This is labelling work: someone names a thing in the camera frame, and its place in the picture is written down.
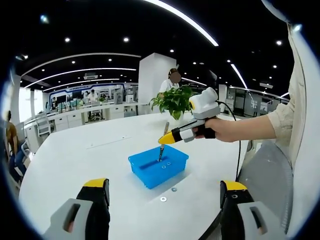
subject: shirt sleeve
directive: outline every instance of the shirt sleeve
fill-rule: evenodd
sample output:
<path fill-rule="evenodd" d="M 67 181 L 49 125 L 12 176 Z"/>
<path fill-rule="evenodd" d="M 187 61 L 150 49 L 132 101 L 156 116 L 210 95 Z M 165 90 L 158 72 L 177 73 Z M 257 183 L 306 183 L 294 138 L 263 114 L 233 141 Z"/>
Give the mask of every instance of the shirt sleeve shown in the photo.
<path fill-rule="evenodd" d="M 282 145 L 289 145 L 294 123 L 295 99 L 293 96 L 290 97 L 291 100 L 287 105 L 280 103 L 276 110 L 267 115 L 273 126 L 276 139 Z"/>
<path fill-rule="evenodd" d="M 167 84 L 167 81 L 163 81 L 163 83 L 161 84 L 161 87 L 160 87 L 160 90 L 159 90 L 159 93 L 164 93 L 166 92 L 168 89 L 168 84 Z"/>

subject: power cord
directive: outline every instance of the power cord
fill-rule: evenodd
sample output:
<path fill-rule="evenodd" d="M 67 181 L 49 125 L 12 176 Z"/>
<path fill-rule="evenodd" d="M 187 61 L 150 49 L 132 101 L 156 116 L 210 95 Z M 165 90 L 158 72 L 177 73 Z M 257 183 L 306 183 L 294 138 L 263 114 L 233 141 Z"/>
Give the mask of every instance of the power cord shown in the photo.
<path fill-rule="evenodd" d="M 232 114 L 233 119 L 234 119 L 235 121 L 237 121 L 237 119 L 236 119 L 233 111 L 231 111 L 231 108 L 230 108 L 225 102 L 223 102 L 223 101 L 216 101 L 216 102 L 217 102 L 219 105 L 220 105 L 220 104 L 224 104 L 224 105 L 228 108 L 228 110 L 230 111 L 230 113 Z M 238 172 L 239 172 L 239 165 L 240 165 L 240 154 L 241 154 L 241 141 L 239 140 L 239 155 L 238 155 L 238 163 L 237 163 L 237 166 L 236 166 L 235 181 L 238 181 Z"/>

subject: blue box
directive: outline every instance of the blue box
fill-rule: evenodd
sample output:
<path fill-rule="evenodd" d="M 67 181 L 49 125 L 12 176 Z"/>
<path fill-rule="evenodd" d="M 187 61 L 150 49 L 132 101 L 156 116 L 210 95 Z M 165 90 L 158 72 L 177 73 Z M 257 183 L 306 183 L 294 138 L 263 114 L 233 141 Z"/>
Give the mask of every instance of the blue box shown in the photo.
<path fill-rule="evenodd" d="M 189 156 L 171 146 L 166 145 L 162 161 L 158 161 L 160 147 L 129 156 L 132 172 L 148 189 L 162 184 L 186 168 Z"/>

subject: white shirt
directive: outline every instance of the white shirt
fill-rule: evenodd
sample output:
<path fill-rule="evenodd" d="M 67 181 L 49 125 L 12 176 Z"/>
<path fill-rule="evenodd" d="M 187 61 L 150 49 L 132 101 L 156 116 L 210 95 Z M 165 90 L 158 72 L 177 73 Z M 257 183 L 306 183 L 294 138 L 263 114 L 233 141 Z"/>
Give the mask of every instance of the white shirt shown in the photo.
<path fill-rule="evenodd" d="M 287 157 L 294 170 L 306 120 L 306 83 L 291 29 L 288 29 L 288 32 L 294 57 L 289 84 L 290 102 L 287 105 L 279 104 L 275 111 L 268 114 L 268 117 L 276 135 L 276 143 L 280 147 L 288 146 Z"/>
<path fill-rule="evenodd" d="M 95 94 L 95 93 L 94 93 L 94 94 L 90 93 L 90 94 L 88 95 L 88 98 L 90 99 L 90 102 L 91 102 L 91 103 L 97 101 L 97 99 L 96 99 L 96 94 Z"/>
<path fill-rule="evenodd" d="M 166 91 L 169 91 L 172 88 L 178 89 L 179 83 L 172 83 L 170 79 L 164 80 L 163 83 L 161 84 L 159 93 L 164 93 Z"/>

